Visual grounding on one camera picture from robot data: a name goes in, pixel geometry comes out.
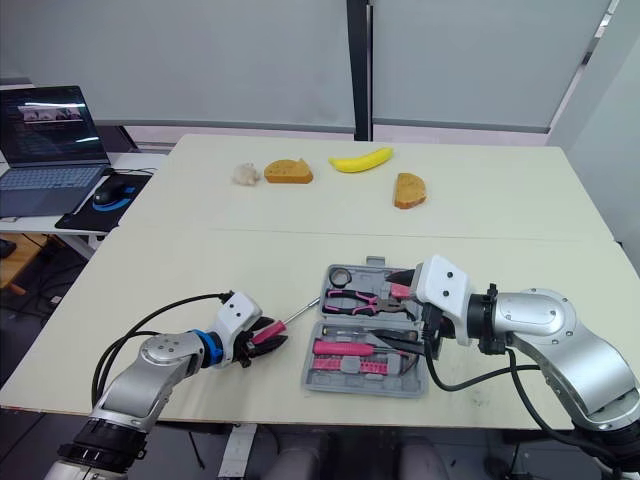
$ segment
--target pliers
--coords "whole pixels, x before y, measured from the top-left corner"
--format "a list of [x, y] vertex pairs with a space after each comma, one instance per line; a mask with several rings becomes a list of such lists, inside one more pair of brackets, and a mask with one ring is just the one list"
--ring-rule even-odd
[[377, 295], [369, 292], [359, 292], [357, 290], [327, 290], [325, 293], [326, 298], [351, 298], [359, 302], [364, 302], [366, 305], [361, 305], [352, 308], [340, 308], [332, 305], [327, 305], [325, 302], [322, 306], [324, 313], [334, 313], [341, 315], [368, 315], [374, 316], [378, 312], [405, 312], [407, 317], [412, 321], [415, 321], [416, 317], [411, 313], [403, 301], [395, 299], [384, 300]]

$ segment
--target banana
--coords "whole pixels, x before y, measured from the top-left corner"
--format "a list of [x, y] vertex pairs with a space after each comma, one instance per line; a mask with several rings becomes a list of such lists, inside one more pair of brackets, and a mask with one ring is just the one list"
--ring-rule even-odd
[[391, 155], [393, 155], [393, 148], [386, 147], [359, 157], [331, 157], [329, 163], [339, 172], [356, 173], [382, 165], [391, 158]]

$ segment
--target toast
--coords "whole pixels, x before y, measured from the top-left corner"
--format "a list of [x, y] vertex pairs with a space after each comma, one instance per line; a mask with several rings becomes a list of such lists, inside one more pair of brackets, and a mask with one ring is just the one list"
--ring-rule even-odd
[[412, 173], [399, 173], [393, 204], [402, 209], [412, 208], [427, 199], [424, 181]]
[[302, 159], [277, 160], [264, 169], [264, 178], [269, 183], [309, 183], [313, 180], [313, 173]]

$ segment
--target computer mouse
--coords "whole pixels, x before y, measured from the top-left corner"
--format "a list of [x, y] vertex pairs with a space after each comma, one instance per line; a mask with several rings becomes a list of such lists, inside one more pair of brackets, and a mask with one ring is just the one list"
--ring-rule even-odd
[[128, 186], [124, 182], [115, 182], [110, 185], [101, 185], [93, 195], [93, 203], [96, 205], [108, 205], [126, 197]]

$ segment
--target gray roller shade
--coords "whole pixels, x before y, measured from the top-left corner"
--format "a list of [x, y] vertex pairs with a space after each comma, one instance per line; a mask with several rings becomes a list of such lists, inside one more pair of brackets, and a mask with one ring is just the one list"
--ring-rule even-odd
[[353, 129], [344, 0], [0, 6], [11, 69], [80, 85], [100, 121]]

